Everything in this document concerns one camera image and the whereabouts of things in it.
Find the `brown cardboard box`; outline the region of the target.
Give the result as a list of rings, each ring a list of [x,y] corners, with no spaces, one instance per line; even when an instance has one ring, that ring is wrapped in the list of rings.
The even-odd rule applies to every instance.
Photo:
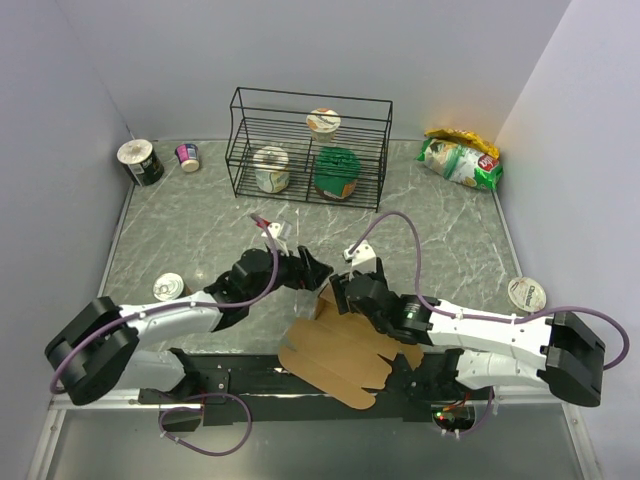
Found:
[[[366,410],[375,404],[373,392],[385,388],[399,355],[410,370],[424,358],[420,346],[377,332],[363,315],[341,314],[327,285],[313,316],[297,318],[287,330],[278,359],[285,370],[344,405]]]

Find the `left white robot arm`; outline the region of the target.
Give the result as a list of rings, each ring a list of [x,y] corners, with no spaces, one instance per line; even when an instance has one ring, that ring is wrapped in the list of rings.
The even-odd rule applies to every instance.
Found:
[[[205,391],[206,379],[183,351],[152,352],[151,345],[228,329],[266,295],[281,287],[315,291],[333,271],[304,246],[288,253],[250,249],[213,284],[182,298],[149,305],[96,298],[46,346],[54,370],[50,390],[76,406],[115,389],[156,390],[188,401]]]

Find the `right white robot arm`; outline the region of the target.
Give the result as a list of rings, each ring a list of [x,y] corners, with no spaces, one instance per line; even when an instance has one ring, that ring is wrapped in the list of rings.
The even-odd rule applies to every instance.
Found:
[[[604,342],[573,312],[528,322],[462,308],[436,298],[391,291],[383,269],[332,275],[340,313],[364,316],[373,328],[406,345],[442,347],[445,359],[431,383],[446,397],[485,387],[547,388],[583,407],[601,403]]]

